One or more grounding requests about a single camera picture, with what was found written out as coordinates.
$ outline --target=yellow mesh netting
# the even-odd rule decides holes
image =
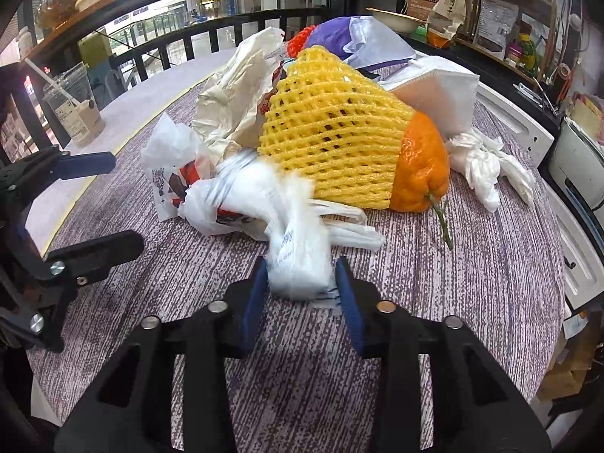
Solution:
[[[415,110],[321,46],[277,84],[258,151],[315,181],[315,197],[384,210]]]

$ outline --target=yellow edge trim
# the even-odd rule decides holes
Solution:
[[[188,87],[188,89],[184,90],[180,95],[176,96],[174,99],[172,99],[170,102],[168,102],[167,104],[163,105],[161,107],[161,109],[156,112],[155,114],[153,114],[152,116],[149,117],[149,119],[147,119],[139,128],[136,129],[136,131],[134,131],[120,146],[118,146],[116,149],[114,149],[114,151],[112,151],[112,153],[114,155],[117,155],[120,151],[122,151],[122,148],[124,146],[126,146],[130,140],[135,137],[138,133],[141,132],[141,130],[147,126],[153,119],[155,119],[155,117],[159,116],[163,111],[165,111],[165,109],[167,109],[168,107],[170,107],[170,105],[172,105],[174,102],[176,102],[180,97],[182,97],[183,95],[185,95],[186,93],[190,92],[192,89],[194,89],[197,85],[199,85],[201,82],[207,80],[209,77],[211,77],[213,75],[213,73],[210,73],[207,77],[202,78],[201,80],[197,81],[197,83],[191,85],[190,87]],[[57,236],[58,231],[61,229],[61,227],[63,226],[63,223],[65,222],[65,220],[67,219],[67,216],[70,215],[71,211],[73,210],[73,208],[75,207],[76,203],[80,200],[80,198],[83,196],[83,194],[86,192],[86,189],[88,189],[90,187],[90,184],[92,184],[93,180],[96,179],[97,176],[92,176],[90,177],[87,181],[86,181],[86,185],[82,188],[82,190],[78,193],[78,195],[75,197],[73,203],[71,203],[69,205],[69,207],[67,208],[67,210],[65,211],[65,213],[63,213],[63,215],[61,216],[61,218],[59,219],[59,221],[57,222],[56,226],[54,227],[54,230],[52,230],[52,233],[48,239],[48,241],[46,242],[46,244],[44,245],[44,248],[42,249],[42,257],[46,256],[46,253],[48,252],[48,248],[50,246],[50,244],[54,241],[54,237]]]

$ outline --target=screw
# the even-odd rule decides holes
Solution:
[[[396,310],[396,305],[387,299],[383,299],[382,301],[378,302],[376,308],[381,313],[392,313]]]
[[[61,274],[65,270],[65,263],[62,260],[55,260],[52,264],[50,264],[50,274],[56,276]]]
[[[160,322],[161,322],[161,320],[156,316],[153,316],[153,315],[146,316],[145,318],[143,318],[141,320],[141,327],[146,330],[151,330],[152,328],[157,327]]]
[[[40,334],[42,328],[44,327],[44,317],[39,313],[35,313],[31,320],[29,321],[29,328],[34,334]]]
[[[228,308],[228,303],[222,299],[215,299],[208,305],[210,313],[222,313]]]
[[[463,327],[463,321],[455,315],[446,316],[444,321],[445,325],[449,328],[458,329]]]

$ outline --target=striped tablecloth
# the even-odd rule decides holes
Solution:
[[[174,121],[190,122],[198,91],[168,107]],[[128,229],[146,240],[137,261],[117,267],[72,303],[62,354],[29,351],[34,374],[63,421],[143,316],[170,321],[191,315],[221,296],[229,283],[245,278],[267,250],[242,234],[206,238],[181,219],[158,222],[139,161],[154,124],[120,152],[114,172],[93,181],[52,244],[56,248]],[[480,104],[474,124],[485,134],[501,135],[505,151],[538,177],[505,126]],[[372,281],[383,297],[415,315],[433,320],[460,316],[530,400],[562,323],[564,259],[542,180],[535,189],[535,209],[507,180],[499,188],[501,207],[490,214],[465,179],[452,173],[452,253],[440,240],[434,213],[368,210],[370,225],[387,237],[385,246],[376,253],[334,248],[332,257],[348,256],[359,278]],[[422,368],[422,441],[428,446],[433,425],[426,360]],[[227,360],[226,372],[239,451],[365,451],[379,363],[355,355],[341,316],[271,299],[252,354],[244,361]],[[173,445],[180,449],[182,378],[180,361],[173,400]]]

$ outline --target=white bottle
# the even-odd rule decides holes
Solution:
[[[19,31],[19,56],[25,58],[29,51],[34,47],[34,41],[31,38],[31,32],[27,27],[23,27]]]

